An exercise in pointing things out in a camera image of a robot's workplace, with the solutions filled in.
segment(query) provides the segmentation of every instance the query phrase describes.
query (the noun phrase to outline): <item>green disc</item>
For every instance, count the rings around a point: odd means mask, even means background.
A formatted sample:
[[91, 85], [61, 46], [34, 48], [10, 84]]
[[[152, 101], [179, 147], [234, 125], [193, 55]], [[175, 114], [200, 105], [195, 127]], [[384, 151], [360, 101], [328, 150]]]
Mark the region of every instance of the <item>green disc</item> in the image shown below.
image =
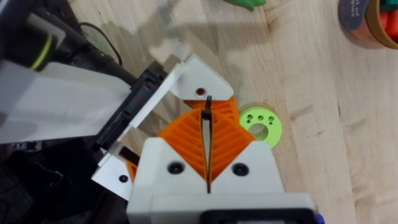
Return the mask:
[[273, 148], [282, 135], [282, 124], [280, 119], [267, 108], [255, 106], [248, 108], [239, 114], [240, 125], [249, 131], [255, 124], [263, 124], [263, 128], [253, 136], [258, 141], [265, 141]]

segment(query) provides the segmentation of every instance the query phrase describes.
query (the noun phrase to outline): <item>black screw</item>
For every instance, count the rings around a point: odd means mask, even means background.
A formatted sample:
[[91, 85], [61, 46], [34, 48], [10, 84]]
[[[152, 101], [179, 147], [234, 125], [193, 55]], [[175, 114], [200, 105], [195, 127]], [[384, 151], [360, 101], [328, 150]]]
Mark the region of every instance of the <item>black screw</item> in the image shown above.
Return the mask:
[[184, 171], [184, 165], [181, 162], [172, 162], [167, 170], [171, 174], [181, 174]]
[[249, 168], [243, 163], [237, 163], [232, 166], [232, 171], [235, 175], [243, 177], [249, 173]]
[[126, 183], [126, 182], [129, 180], [129, 178], [128, 178], [126, 175], [121, 175], [121, 176], [119, 177], [119, 180], [120, 180], [120, 182], [122, 182], [122, 183]]

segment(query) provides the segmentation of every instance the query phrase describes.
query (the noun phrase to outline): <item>white bracket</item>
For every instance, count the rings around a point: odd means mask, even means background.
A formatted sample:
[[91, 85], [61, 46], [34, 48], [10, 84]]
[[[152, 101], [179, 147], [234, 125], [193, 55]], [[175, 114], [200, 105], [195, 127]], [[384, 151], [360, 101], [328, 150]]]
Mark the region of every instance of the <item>white bracket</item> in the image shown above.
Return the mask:
[[[126, 162], [119, 157], [123, 145], [116, 142], [98, 163], [98, 168], [92, 176], [92, 180], [101, 184], [125, 200], [130, 199], [132, 181], [130, 180]], [[121, 182], [119, 177], [125, 175], [127, 182]]]

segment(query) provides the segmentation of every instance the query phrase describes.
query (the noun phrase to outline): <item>black strip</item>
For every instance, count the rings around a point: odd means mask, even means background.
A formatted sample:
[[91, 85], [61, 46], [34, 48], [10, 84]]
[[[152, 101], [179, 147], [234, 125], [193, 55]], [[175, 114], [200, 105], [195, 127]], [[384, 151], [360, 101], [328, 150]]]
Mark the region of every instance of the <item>black strip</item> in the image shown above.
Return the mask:
[[317, 224], [308, 208], [210, 210], [200, 215], [201, 224], [236, 223], [243, 221], [285, 221], [296, 224]]
[[120, 150], [119, 155], [123, 156], [123, 158], [127, 159], [132, 164], [138, 166], [139, 156], [135, 152], [127, 148], [126, 146], [123, 146], [123, 148]]

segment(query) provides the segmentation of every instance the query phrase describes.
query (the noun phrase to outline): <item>wooden table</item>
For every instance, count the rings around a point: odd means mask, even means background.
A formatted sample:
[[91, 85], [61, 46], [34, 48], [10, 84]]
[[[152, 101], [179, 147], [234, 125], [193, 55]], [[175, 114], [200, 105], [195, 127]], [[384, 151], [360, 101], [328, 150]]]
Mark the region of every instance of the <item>wooden table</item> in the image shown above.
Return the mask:
[[[274, 110], [286, 191], [310, 192], [327, 223], [398, 222], [398, 52], [348, 40], [338, 0], [270, 0], [254, 12], [222, 0], [71, 4], [133, 74], [195, 53], [232, 85], [239, 108]], [[94, 41], [109, 50], [101, 36]], [[166, 97], [125, 143], [139, 150], [186, 110]]]

